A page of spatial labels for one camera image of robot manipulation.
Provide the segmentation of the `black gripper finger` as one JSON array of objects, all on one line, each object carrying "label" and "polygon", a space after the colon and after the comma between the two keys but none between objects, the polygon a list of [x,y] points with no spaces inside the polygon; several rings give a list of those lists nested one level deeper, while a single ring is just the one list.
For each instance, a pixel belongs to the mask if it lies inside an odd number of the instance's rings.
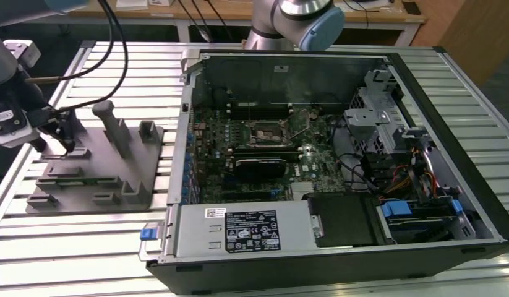
[{"label": "black gripper finger", "polygon": [[41,138],[40,133],[37,131],[33,133],[31,146],[35,148],[36,152],[44,152],[47,148],[47,141]]},{"label": "black gripper finger", "polygon": [[77,130],[77,119],[75,111],[52,111],[52,116],[56,120],[57,130],[56,130],[56,139],[59,140],[61,146],[65,148],[67,154],[75,150],[76,141],[75,134]]}]

